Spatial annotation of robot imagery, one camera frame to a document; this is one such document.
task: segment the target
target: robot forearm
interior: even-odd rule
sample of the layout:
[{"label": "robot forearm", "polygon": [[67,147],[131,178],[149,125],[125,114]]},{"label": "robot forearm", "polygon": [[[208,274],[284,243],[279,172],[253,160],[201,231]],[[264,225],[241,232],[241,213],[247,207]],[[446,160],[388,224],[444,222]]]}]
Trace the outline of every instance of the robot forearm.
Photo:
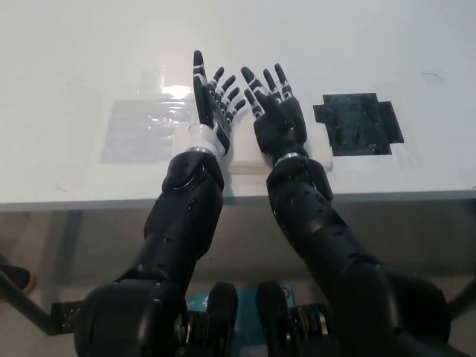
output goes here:
[{"label": "robot forearm", "polygon": [[147,218],[144,246],[123,278],[170,280],[185,292],[197,260],[210,247],[222,210],[223,185],[212,155],[177,155]]},{"label": "robot forearm", "polygon": [[375,261],[332,208],[332,191],[318,162],[287,158],[266,184],[277,223],[326,296],[353,260]]}]

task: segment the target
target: floor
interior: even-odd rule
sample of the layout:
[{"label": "floor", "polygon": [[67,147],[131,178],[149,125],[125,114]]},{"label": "floor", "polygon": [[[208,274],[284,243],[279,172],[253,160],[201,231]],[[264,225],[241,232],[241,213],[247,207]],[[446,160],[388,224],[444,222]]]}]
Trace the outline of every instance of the floor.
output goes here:
[{"label": "floor", "polygon": [[[453,297],[472,278],[476,220],[472,202],[339,204],[361,241],[385,262],[418,271]],[[32,269],[32,298],[49,310],[79,300],[128,267],[142,243],[147,210],[0,214],[0,260]],[[217,280],[252,286],[291,283],[298,303],[321,300],[318,287],[290,249],[267,207],[225,207],[189,294]],[[476,356],[476,311],[456,320],[451,343]],[[75,356],[72,335],[47,338],[7,304],[0,305],[0,356]]]}]

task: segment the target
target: white table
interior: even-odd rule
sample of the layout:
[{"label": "white table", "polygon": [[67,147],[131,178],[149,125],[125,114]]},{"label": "white table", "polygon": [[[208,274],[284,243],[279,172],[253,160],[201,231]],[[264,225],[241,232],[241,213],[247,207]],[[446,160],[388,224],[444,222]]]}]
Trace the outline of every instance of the white table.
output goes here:
[{"label": "white table", "polygon": [[[475,14],[472,0],[1,0],[0,210],[150,207],[168,160],[103,162],[112,106],[153,97],[154,68],[187,91],[197,48],[209,74],[279,61],[309,122],[323,94],[392,102],[403,152],[335,158],[337,200],[476,197]],[[225,201],[266,202],[265,176],[228,177]]]}]

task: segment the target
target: robotic arm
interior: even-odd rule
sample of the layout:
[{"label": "robotic arm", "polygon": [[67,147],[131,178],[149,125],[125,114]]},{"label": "robotic arm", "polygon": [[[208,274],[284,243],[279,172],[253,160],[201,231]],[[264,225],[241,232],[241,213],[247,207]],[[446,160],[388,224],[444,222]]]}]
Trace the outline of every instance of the robotic arm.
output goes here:
[{"label": "robotic arm", "polygon": [[[447,345],[451,321],[443,293],[381,264],[332,208],[326,173],[303,147],[300,104],[279,64],[275,70],[282,95],[268,70],[269,90],[242,68],[258,144],[274,163],[266,182],[271,209],[329,302],[342,356],[465,356]],[[284,356],[277,352],[269,355]]]},{"label": "robotic arm", "polygon": [[228,110],[239,91],[225,97],[234,76],[216,89],[224,69],[208,82],[199,51],[193,64],[199,114],[190,128],[193,145],[170,162],[131,268],[84,300],[74,333],[79,356],[174,356],[179,348],[175,329],[187,325],[185,292],[222,210],[218,160],[230,147],[231,121],[245,105],[241,100]]}]

